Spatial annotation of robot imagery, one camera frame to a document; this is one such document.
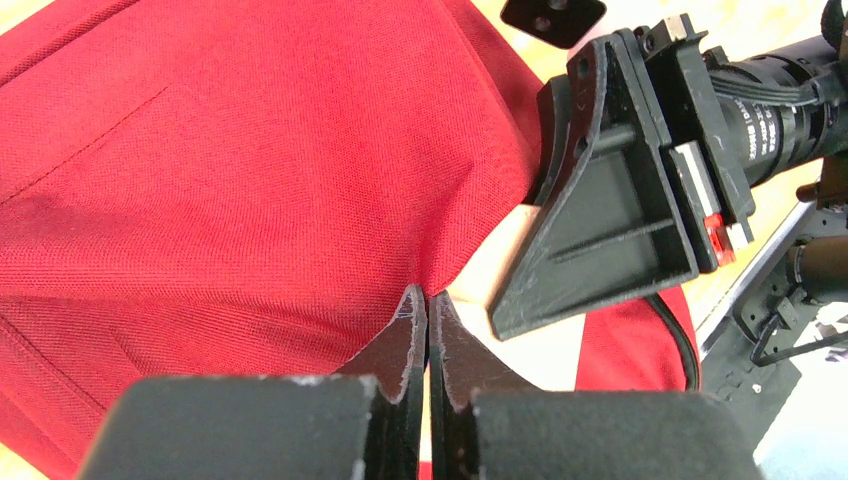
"screw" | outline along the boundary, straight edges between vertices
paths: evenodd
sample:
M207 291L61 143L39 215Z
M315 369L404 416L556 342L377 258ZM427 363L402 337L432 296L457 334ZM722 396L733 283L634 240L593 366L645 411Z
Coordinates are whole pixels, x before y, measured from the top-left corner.
M834 202L827 205L825 208L833 213L843 213L845 211L845 204L842 202Z
M536 27L536 30L544 33L551 29L551 21L545 17L538 17L533 22L533 26Z
M551 10L565 10L568 6L568 0L548 0L548 6Z
M645 47L645 51L648 52L648 53L651 53L651 52L654 51L654 48L656 48L656 41L654 40L653 35L648 35L647 37L645 37L644 47Z

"black bracket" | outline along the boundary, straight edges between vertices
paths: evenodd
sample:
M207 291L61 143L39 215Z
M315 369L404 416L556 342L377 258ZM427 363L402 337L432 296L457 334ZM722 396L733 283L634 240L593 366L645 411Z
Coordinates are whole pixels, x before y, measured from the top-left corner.
M776 250L775 257L764 265L752 286L734 304L731 315L742 335L754 345L750 354L754 365L765 367L848 340L848 335L837 334L794 346L806 326L815 320L822 304L811 300L808 292L791 280L788 274L791 255L786 253L792 245L839 236L845 229L844 213L816 211L810 206Z
M607 11L598 0L508 0L501 20L563 49L573 47Z
M672 139L637 38L593 39L568 72L539 97L551 134L533 198L541 210L490 310L501 340L698 273L672 184L679 174L664 155Z

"wooden table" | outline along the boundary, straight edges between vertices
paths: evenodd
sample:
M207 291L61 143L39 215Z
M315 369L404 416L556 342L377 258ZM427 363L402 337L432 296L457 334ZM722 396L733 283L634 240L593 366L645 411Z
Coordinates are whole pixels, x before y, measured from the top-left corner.
M43 8L50 0L0 0L0 33ZM546 46L500 23L504 0L475 0L512 47L546 80L564 72L565 52ZM764 53L819 33L824 0L607 0L609 13L597 30L653 26L664 16L687 12L695 27L709 30L704 48L722 45L731 59ZM793 192L819 174L818 163L780 175L754 192L757 213L751 225L757 240L738 255L736 264L704 275L684 286L696 326L712 312L728 288L795 206ZM43 478L0 446L0 478Z

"red shirt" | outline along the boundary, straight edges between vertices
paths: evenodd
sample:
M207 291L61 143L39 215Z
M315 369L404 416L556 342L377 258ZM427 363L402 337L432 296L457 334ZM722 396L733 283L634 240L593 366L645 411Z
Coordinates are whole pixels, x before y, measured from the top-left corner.
M69 478L143 375L335 370L522 200L539 87L466 0L56 0L0 37L0 442ZM684 381L587 319L578 388Z

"black cable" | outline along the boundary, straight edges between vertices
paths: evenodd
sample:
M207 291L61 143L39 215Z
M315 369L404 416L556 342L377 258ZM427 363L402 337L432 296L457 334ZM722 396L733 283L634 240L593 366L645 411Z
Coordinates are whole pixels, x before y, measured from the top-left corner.
M662 319L677 344L677 349L680 351L680 360L683 363L683 372L686 375L686 390L699 390L701 388L701 366L698 365L698 354L695 346L689 336L686 335L686 331L677 317L674 316L671 307L665 303L665 300L659 294L648 295L645 300Z
M758 367L765 367L781 360L786 360L787 358L810 353L820 348L832 347L848 341L848 332L842 332L798 347L787 348L769 355L763 355L763 353L765 353L766 346L768 345L768 339L771 338L772 332L776 331L776 329L780 326L780 323L780 316L775 315L763 330L763 333L761 334L762 339L758 340L757 344L754 346L754 350L751 352L751 361Z
M806 83L799 87L784 87L731 79L714 73L710 74L710 80L716 95L736 98L743 102L782 107L803 107L822 103L818 92Z

